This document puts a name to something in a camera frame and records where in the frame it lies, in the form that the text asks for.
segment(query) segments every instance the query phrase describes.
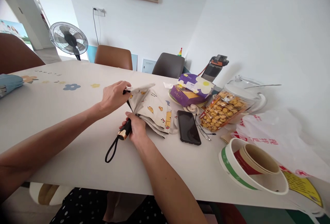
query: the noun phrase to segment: jar lid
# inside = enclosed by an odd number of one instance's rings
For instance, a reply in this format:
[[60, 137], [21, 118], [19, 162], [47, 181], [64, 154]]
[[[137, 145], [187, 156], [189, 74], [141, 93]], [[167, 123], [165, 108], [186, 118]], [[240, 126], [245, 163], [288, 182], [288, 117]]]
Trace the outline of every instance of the jar lid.
[[260, 99], [260, 97], [257, 94], [249, 92], [249, 91], [247, 91], [243, 88], [237, 87], [235, 85], [226, 84], [224, 86], [224, 89], [227, 92], [230, 92], [233, 95], [240, 97], [242, 99], [245, 99], [245, 100], [259, 100]]

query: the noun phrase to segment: standing fan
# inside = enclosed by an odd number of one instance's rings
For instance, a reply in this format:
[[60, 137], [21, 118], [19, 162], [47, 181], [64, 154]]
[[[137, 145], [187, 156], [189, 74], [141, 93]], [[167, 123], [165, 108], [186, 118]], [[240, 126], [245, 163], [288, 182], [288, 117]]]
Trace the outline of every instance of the standing fan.
[[88, 41], [85, 34], [76, 26], [66, 23], [54, 23], [49, 29], [51, 42], [60, 50], [75, 55], [80, 60], [80, 55], [87, 51]]

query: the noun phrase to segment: purple tissue box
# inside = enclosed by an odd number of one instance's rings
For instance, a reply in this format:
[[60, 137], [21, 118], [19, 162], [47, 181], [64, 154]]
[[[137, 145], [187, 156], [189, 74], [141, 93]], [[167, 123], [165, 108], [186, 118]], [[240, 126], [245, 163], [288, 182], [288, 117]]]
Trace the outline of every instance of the purple tissue box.
[[179, 78], [178, 84], [188, 88], [204, 99], [208, 97], [214, 88], [214, 84], [212, 82], [209, 82], [194, 74], [182, 74]]
[[205, 101], [205, 98], [193, 93], [180, 84], [174, 85], [170, 94], [184, 107], [191, 104], [200, 104]]

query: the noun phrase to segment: green stripe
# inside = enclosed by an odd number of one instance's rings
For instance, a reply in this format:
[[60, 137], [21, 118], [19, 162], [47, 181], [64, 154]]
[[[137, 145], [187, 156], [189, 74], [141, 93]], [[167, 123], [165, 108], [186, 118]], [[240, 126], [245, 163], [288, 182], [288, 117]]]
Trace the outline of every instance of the green stripe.
[[248, 187], [251, 190], [258, 190], [257, 188], [254, 188], [253, 186], [249, 185], [248, 183], [246, 183], [243, 179], [240, 178], [240, 176], [237, 175], [237, 173], [234, 171], [234, 169], [232, 168], [232, 166], [229, 164], [229, 161], [227, 159], [227, 155], [226, 155], [226, 147], [224, 147], [221, 151], [221, 158], [223, 160], [223, 163], [225, 164], [227, 170], [230, 172], [230, 174], [237, 180], [239, 181], [242, 185], [244, 185], [245, 187]]

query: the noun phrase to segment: polka dot skirt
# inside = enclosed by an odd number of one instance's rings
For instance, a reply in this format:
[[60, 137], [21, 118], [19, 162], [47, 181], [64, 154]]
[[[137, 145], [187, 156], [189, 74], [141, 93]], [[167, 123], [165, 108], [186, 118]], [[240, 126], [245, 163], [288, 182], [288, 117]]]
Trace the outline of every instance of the polka dot skirt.
[[[102, 190], [74, 188], [63, 199], [62, 207], [50, 224], [107, 224], [102, 220], [107, 209], [107, 193]], [[128, 220], [121, 222], [121, 224], [135, 223], [167, 224], [154, 196], [147, 196]]]

